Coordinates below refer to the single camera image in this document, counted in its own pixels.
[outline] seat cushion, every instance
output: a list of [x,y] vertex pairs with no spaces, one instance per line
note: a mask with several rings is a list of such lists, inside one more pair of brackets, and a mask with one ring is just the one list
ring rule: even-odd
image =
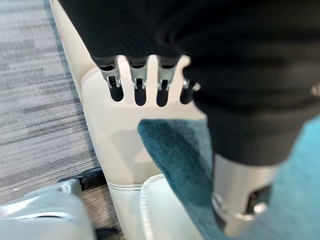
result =
[[163,174],[142,185],[140,214],[147,240],[203,239]]

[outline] gray carpet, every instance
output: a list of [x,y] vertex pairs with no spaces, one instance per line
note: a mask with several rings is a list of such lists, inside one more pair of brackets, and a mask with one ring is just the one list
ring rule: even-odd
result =
[[[48,0],[0,0],[0,203],[97,166]],[[119,228],[106,186],[83,197]]]

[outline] black cover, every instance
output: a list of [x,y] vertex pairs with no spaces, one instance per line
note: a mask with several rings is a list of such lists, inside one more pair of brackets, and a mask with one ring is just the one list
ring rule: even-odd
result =
[[320,111],[317,0],[60,0],[92,59],[191,57],[213,149],[248,165],[289,154]]

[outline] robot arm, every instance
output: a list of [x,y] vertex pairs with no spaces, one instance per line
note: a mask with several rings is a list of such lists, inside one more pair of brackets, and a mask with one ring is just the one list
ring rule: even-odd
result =
[[146,101],[147,58],[158,56],[160,107],[179,56],[191,58],[180,99],[193,97],[207,115],[213,209],[224,233],[237,235],[267,208],[279,165],[304,122],[320,112],[311,95],[319,81],[319,4],[304,3],[301,11],[302,3],[286,1],[60,2],[116,102],[125,97],[118,55],[127,57],[139,106]]

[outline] teal cloth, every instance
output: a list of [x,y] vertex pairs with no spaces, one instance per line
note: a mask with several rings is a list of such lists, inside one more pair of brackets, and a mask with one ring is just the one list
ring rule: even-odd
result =
[[[212,210],[212,150],[205,121],[144,119],[138,132],[204,239],[228,239]],[[273,187],[268,211],[234,239],[320,239],[320,117],[305,125]]]

